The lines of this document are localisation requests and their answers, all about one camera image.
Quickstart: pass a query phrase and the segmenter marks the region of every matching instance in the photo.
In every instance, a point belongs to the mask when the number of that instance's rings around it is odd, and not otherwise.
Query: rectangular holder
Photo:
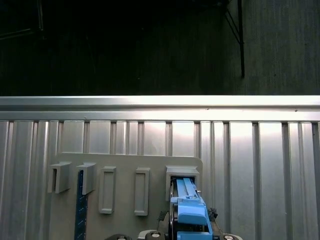
[[[105,166],[100,171],[99,212],[112,214],[115,210],[116,167]]]
[[[138,167],[135,170],[134,214],[136,216],[148,215],[149,172],[148,167]]]
[[[71,162],[59,162],[49,166],[48,193],[59,194],[70,189]]]
[[[76,166],[78,171],[83,171],[82,195],[86,195],[95,189],[96,164],[85,162],[83,165]]]

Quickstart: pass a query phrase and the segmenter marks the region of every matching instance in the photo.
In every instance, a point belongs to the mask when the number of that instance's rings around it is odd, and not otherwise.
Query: aluminum rail
[[[0,111],[14,108],[92,107],[320,107],[320,95],[310,96],[14,96],[0,97]]]

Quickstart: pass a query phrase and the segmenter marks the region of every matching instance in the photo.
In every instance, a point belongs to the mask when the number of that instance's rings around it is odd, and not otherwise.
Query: rectangular slot
[[[56,191],[56,185],[57,185],[57,169],[52,169],[53,175],[52,175],[52,191]]]
[[[116,167],[106,166],[101,169],[99,186],[99,212],[112,214],[115,209]]]
[[[134,214],[148,215],[150,168],[138,167],[135,171]]]

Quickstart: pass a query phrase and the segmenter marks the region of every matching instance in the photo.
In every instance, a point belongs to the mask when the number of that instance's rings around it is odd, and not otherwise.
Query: metal bolt
[[[234,237],[233,236],[229,236],[229,235],[225,235],[224,239],[226,239],[226,240],[234,240]]]
[[[154,232],[154,233],[151,234],[151,236],[152,236],[153,238],[158,238],[158,237],[160,237],[160,234],[157,233],[157,232]]]

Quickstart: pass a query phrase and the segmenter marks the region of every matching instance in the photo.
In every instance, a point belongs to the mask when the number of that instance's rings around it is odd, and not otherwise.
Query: gray bracket
[[[48,193],[59,194],[70,189],[71,162],[59,162],[49,166]]]
[[[92,162],[85,162],[83,165],[76,166],[76,168],[79,171],[83,171],[82,195],[86,195],[95,190],[96,164]]]
[[[112,214],[115,209],[116,167],[105,166],[100,171],[99,212]]]
[[[149,204],[149,167],[138,167],[135,170],[134,214],[148,215]]]
[[[165,200],[170,201],[170,185],[172,177],[193,177],[194,184],[200,190],[200,173],[197,166],[166,166]]]

